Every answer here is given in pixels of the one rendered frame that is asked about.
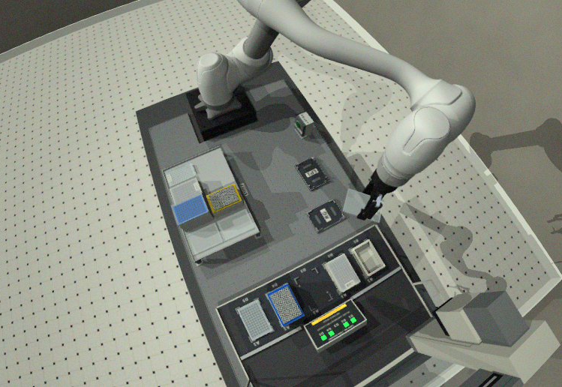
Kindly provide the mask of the white ready key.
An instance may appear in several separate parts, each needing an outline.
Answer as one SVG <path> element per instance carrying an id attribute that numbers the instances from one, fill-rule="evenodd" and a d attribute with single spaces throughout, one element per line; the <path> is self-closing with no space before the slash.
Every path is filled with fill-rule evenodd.
<path id="1" fill-rule="evenodd" d="M 301 139 L 312 135 L 314 121 L 311 119 L 307 112 L 297 115 L 295 118 L 295 132 L 299 135 Z"/>

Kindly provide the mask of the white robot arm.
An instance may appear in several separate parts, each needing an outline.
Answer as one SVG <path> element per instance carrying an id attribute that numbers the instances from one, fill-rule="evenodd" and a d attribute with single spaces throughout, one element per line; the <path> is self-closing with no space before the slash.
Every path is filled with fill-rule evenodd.
<path id="1" fill-rule="evenodd" d="M 270 66 L 270 46 L 279 33 L 310 53 L 385 77 L 408 93 L 412 112 L 393 131 L 377 163 L 387 185 L 401 187 L 422 172 L 473 118 L 476 101 L 468 88 L 432 79 L 402 59 L 325 30 L 302 9 L 310 0 L 237 1 L 257 18 L 249 36 L 228 54 L 207 53 L 197 63 L 201 102 L 194 108 L 206 110 L 209 120 L 242 107 L 232 92 Z"/>

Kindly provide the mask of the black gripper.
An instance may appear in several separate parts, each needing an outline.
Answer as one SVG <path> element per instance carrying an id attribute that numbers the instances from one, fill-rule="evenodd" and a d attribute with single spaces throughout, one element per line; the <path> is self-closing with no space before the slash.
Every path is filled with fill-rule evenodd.
<path id="1" fill-rule="evenodd" d="M 368 185 L 363 191 L 364 194 L 371 195 L 370 199 L 366 207 L 364 209 L 363 208 L 361 209 L 361 212 L 357 215 L 356 218 L 360 220 L 365 220 L 366 218 L 369 220 L 372 219 L 372 217 L 376 214 L 376 212 L 383 207 L 383 204 L 380 202 L 383 199 L 383 197 L 387 193 L 391 193 L 395 191 L 397 188 L 398 187 L 393 187 L 383 183 L 380 180 L 376 169 L 373 175 L 371 176 L 371 181 L 368 183 Z"/>

